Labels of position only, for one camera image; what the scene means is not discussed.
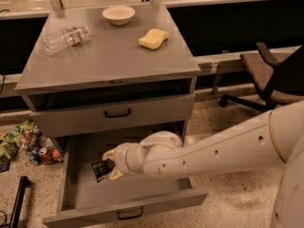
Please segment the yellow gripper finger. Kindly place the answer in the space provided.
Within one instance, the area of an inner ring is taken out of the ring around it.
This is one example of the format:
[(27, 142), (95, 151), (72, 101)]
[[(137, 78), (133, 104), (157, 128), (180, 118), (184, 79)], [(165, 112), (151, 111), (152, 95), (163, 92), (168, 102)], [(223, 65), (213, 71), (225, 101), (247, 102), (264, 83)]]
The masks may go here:
[(123, 174), (119, 170), (115, 169), (107, 175), (107, 178), (114, 181), (122, 176)]
[(103, 154), (102, 160), (103, 161), (107, 161), (107, 160), (115, 161), (115, 150), (111, 149), (111, 150), (106, 151)]

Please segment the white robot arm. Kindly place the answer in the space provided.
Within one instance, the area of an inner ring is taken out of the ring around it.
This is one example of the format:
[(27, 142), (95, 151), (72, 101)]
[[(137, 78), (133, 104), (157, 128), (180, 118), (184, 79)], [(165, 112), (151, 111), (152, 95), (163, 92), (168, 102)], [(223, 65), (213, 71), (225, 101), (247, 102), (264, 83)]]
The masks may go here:
[(111, 180), (143, 174), (157, 181), (283, 167), (271, 228), (304, 228), (304, 102), (268, 110), (188, 146), (168, 131), (104, 153)]

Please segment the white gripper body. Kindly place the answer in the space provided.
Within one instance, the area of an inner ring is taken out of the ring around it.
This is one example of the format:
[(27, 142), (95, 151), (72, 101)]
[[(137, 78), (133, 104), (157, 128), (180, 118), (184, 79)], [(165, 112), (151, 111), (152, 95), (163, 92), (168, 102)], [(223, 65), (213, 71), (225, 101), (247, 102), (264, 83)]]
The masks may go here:
[(118, 145), (114, 149), (114, 162), (116, 165), (116, 169), (123, 176), (133, 175), (133, 172), (131, 171), (130, 167), (127, 164), (126, 157), (127, 157), (127, 152), (129, 150), (133, 150), (136, 147), (137, 147), (136, 143), (127, 142)]

